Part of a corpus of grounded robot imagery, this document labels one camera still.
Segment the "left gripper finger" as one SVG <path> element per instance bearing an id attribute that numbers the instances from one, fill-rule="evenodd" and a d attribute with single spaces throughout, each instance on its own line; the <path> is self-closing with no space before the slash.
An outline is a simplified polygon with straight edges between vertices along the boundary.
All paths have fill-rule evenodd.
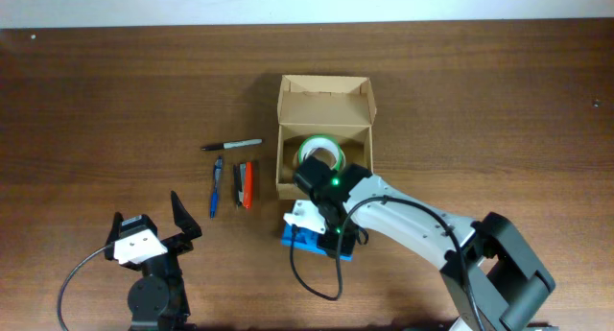
<path id="1" fill-rule="evenodd" d="M 111 230 L 106 238 L 106 245 L 113 245 L 120 237 L 121 224 L 124 221 L 123 215 L 120 212 L 116 212 L 113 216 Z"/>
<path id="2" fill-rule="evenodd" d="M 175 191 L 171 192 L 171 204 L 173 209 L 174 223 L 181 229 L 182 233 L 186 235 L 189 239 L 196 239 L 201 237 L 201 227 L 185 209 L 181 200 L 178 197 L 178 194 Z"/>

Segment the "blue plastic case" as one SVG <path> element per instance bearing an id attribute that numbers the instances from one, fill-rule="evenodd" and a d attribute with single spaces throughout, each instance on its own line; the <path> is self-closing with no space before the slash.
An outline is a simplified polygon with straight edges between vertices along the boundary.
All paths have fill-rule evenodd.
<path id="1" fill-rule="evenodd" d="M 326 225 L 299 227 L 294 233 L 293 226 L 286 224 L 280 240 L 283 246 L 294 246 L 295 249 L 335 258 L 338 241 L 342 234 L 339 226 L 329 229 Z"/>

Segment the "green tape roll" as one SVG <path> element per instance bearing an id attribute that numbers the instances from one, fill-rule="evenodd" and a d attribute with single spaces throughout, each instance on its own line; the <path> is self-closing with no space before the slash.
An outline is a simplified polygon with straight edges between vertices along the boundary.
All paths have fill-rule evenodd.
<path id="1" fill-rule="evenodd" d="M 302 164 L 309 157 L 322 161 L 334 170 L 340 170 L 345 165 L 345 154 L 340 144 L 328 135 L 310 136 L 300 145 L 296 154 L 297 164 Z"/>

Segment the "white masking tape roll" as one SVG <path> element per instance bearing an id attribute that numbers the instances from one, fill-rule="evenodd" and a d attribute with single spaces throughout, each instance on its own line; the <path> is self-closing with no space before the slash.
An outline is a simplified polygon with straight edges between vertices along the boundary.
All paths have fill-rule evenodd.
<path id="1" fill-rule="evenodd" d="M 292 159 L 292 169 L 296 170 L 300 165 L 300 150 L 297 150 Z"/>

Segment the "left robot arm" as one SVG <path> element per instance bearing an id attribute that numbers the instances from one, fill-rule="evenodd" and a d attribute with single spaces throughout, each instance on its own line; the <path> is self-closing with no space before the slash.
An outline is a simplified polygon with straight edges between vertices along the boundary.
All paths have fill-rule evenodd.
<path id="1" fill-rule="evenodd" d="M 180 233 L 159 239 L 152 219 L 141 214 L 125 219 L 114 214 L 106 239 L 105 259 L 140 272 L 142 277 L 130 288 L 127 303 L 131 330 L 195 330 L 190 323 L 190 306 L 178 258 L 194 249 L 201 227 L 171 193 L 174 224 Z"/>

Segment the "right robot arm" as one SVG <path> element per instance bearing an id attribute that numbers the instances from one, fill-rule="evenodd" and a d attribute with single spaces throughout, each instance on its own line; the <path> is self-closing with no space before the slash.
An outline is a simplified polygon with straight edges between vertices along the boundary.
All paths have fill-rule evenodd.
<path id="1" fill-rule="evenodd" d="M 370 230 L 432 264 L 459 313 L 455 330 L 524 330 L 555 290 L 555 280 L 517 227 L 491 212 L 483 220 L 454 215 L 394 189 L 369 169 L 334 170 L 313 156 L 301 162 L 297 201 L 286 222 L 322 235 L 339 260 Z"/>

